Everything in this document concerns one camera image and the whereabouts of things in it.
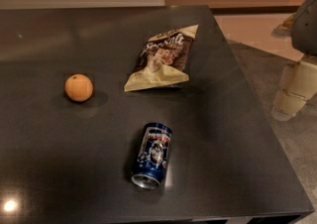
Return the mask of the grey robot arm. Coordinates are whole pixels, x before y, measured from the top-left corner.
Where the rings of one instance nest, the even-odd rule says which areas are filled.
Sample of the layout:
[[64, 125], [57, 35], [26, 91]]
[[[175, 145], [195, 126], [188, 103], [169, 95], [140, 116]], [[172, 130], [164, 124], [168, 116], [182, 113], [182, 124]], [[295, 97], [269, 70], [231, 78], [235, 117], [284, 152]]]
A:
[[303, 57], [284, 67], [271, 110], [277, 121], [294, 117], [317, 93], [317, 0], [305, 0], [299, 6], [290, 37], [292, 47]]

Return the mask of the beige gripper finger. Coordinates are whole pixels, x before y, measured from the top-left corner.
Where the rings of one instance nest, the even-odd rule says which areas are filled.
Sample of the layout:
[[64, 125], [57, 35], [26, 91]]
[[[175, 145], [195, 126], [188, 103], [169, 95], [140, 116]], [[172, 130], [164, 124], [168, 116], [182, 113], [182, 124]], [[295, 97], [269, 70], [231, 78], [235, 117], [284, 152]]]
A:
[[293, 118], [317, 93], [317, 56], [304, 56], [284, 67], [276, 92], [272, 117], [277, 121]]

